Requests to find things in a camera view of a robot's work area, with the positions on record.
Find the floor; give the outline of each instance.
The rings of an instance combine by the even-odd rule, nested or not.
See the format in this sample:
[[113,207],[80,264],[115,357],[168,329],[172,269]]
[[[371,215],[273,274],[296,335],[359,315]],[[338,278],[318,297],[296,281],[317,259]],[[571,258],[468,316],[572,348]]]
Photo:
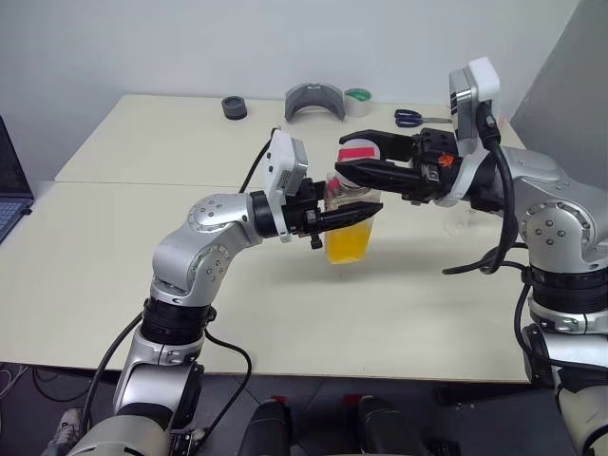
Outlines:
[[[15,370],[5,365],[3,369]],[[55,403],[42,397],[26,373],[0,401],[0,455],[37,456],[52,437],[62,412],[78,407],[84,399]],[[41,386],[55,397],[68,397],[84,390],[87,380],[41,371],[49,381]],[[238,386],[240,377],[206,375],[203,379],[195,423],[209,424]],[[5,380],[0,378],[0,389]],[[294,456],[358,452],[347,413],[347,404],[362,394],[391,401],[411,424],[427,437],[460,443],[463,455],[526,456],[551,454],[574,456],[550,391],[534,390],[492,400],[439,406],[433,382],[382,379],[254,376],[246,391],[226,414],[201,455],[235,455],[240,438],[257,405],[270,396],[287,400],[293,419]],[[110,413],[114,386],[101,384],[93,419]]]

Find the table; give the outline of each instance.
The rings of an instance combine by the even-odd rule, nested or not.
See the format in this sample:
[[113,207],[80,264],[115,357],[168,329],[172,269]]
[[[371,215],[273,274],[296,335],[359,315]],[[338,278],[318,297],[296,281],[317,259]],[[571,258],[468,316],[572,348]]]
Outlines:
[[[142,308],[160,239],[197,199],[235,190],[56,182],[0,244],[0,359],[95,367]],[[463,227],[464,205],[383,200],[365,261],[332,266],[297,238],[239,254],[210,331],[245,348],[259,373],[524,380],[511,329],[519,273],[440,273],[493,246],[500,220],[476,213]],[[200,362],[212,372],[243,370],[238,355],[209,343]]]
[[[304,142],[309,176],[322,179],[333,170],[337,140],[368,128],[412,135],[420,128],[399,128],[396,107],[416,109],[429,117],[449,117],[447,106],[374,104],[370,115],[345,122],[333,114],[302,110],[292,123],[278,101],[249,100],[248,116],[229,121],[220,99],[127,95],[91,134],[57,175],[57,181],[240,185],[271,129],[280,126]],[[451,131],[450,124],[424,126]],[[523,147],[506,122],[503,144]],[[252,187],[262,187],[256,173]]]

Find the scissors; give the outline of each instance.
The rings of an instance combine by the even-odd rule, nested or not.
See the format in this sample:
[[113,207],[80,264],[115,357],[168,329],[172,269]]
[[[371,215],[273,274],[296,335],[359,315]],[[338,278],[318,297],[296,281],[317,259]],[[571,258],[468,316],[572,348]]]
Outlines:
[[422,114],[410,109],[395,109],[395,123],[404,128],[413,128],[422,124],[451,124],[452,120],[442,117],[422,117]]

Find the yellow liquid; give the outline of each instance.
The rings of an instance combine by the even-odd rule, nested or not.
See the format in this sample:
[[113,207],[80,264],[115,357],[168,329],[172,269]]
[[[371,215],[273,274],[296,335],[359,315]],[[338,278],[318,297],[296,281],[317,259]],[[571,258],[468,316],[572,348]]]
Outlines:
[[333,264],[352,263],[365,254],[370,240],[371,223],[360,221],[356,225],[328,231],[325,234],[325,255]]

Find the cable connector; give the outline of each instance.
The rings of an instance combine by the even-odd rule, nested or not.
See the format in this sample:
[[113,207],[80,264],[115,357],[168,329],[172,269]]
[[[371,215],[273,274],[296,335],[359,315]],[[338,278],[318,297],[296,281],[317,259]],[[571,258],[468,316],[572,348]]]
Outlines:
[[479,103],[475,113],[475,123],[484,149],[489,150],[490,147],[501,143],[501,132],[489,102]]

